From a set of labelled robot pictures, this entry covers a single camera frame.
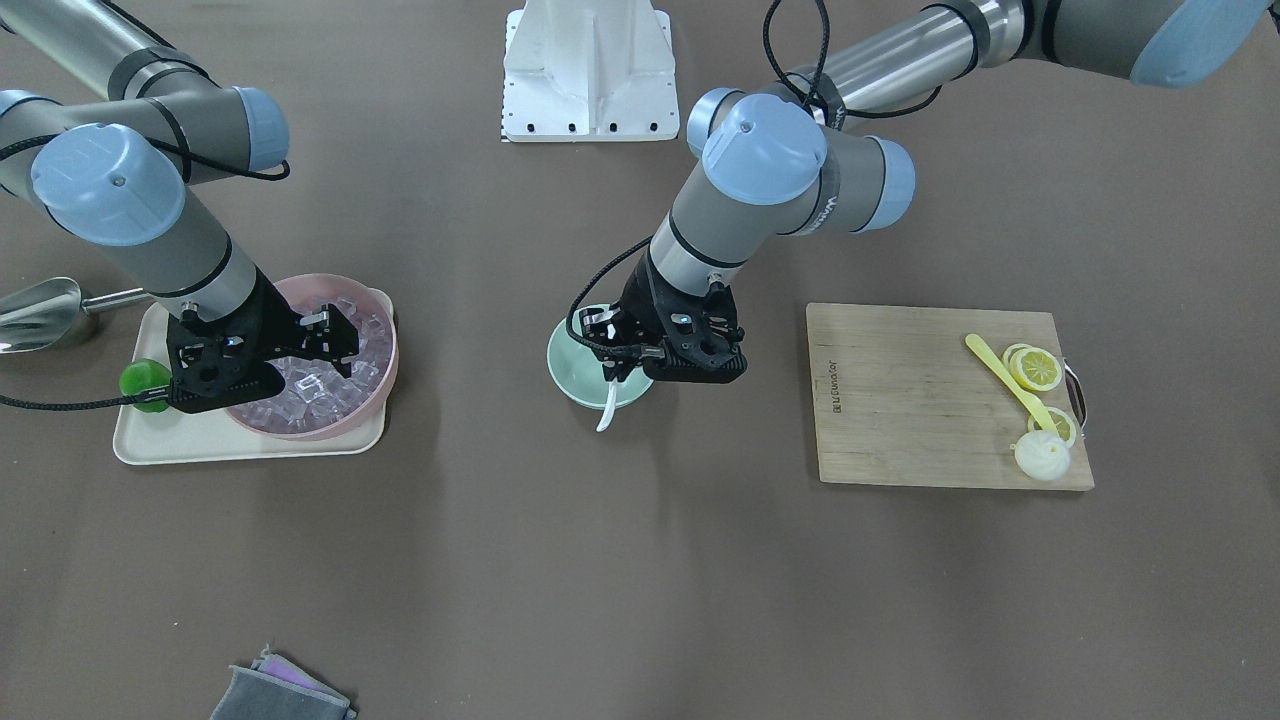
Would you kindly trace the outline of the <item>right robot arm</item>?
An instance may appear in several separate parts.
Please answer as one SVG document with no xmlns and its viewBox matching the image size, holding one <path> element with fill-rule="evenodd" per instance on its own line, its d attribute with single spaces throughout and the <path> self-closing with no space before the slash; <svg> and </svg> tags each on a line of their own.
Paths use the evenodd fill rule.
<svg viewBox="0 0 1280 720">
<path fill-rule="evenodd" d="M 168 313 L 170 380 L 115 405 L 195 414 L 279 395 L 273 360 L 351 374 L 358 332 L 330 304 L 296 313 L 193 193 L 289 173 L 287 120 L 262 90 L 220 86 L 109 1 L 5 1 L 19 35 L 100 96 L 3 92 L 3 191 L 105 252 Z"/>
</svg>

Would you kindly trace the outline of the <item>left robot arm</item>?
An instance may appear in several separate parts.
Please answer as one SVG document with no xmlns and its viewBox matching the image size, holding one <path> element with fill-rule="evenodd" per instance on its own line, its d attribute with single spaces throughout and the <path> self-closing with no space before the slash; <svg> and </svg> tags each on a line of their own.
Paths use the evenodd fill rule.
<svg viewBox="0 0 1280 720">
<path fill-rule="evenodd" d="M 687 118 L 698 164 L 618 301 L 571 307 L 609 389 L 654 380 L 728 383 L 748 360 L 730 288 L 773 236 L 892 225 L 916 172 L 908 151 L 846 127 L 924 109 L 947 83 L 1014 59 L 1181 88 L 1216 72 L 1272 1 L 934 1 L 913 18 L 755 92 L 716 88 Z"/>
</svg>

